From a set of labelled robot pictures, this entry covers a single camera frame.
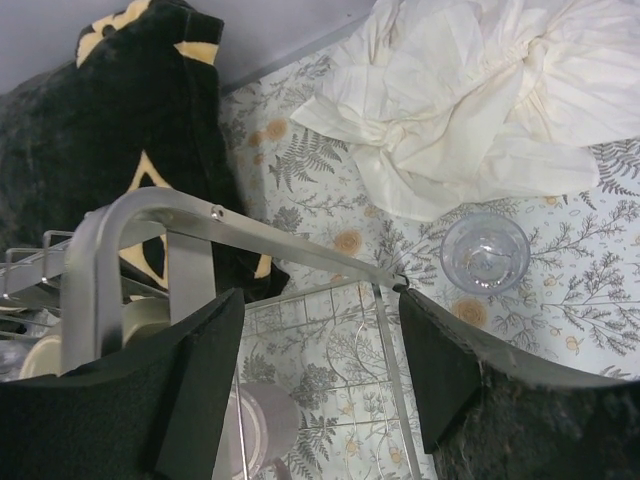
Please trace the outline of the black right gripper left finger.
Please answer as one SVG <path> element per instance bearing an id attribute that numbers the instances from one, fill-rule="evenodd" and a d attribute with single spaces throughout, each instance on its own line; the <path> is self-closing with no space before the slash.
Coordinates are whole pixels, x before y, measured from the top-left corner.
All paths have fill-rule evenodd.
<path id="1" fill-rule="evenodd" d="M 2 478 L 211 478 L 244 313 L 229 290 L 61 377 L 2 384 Z"/>

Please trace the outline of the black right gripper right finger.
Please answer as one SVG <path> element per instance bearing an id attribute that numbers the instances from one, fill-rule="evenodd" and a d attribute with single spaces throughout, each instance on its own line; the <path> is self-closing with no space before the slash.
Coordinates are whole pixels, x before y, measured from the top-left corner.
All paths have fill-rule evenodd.
<path id="1" fill-rule="evenodd" d="M 530 354 L 414 289 L 399 317 L 438 478 L 638 478 L 638 382 Z"/>

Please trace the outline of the clear faceted glass cup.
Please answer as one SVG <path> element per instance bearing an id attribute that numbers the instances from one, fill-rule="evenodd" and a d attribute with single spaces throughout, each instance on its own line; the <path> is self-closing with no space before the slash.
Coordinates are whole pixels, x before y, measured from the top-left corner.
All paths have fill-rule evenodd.
<path id="1" fill-rule="evenodd" d="M 445 233 L 440 246 L 444 275 L 460 290 L 480 296 L 500 294 L 527 273 L 530 242 L 511 219 L 491 213 L 467 215 Z"/>

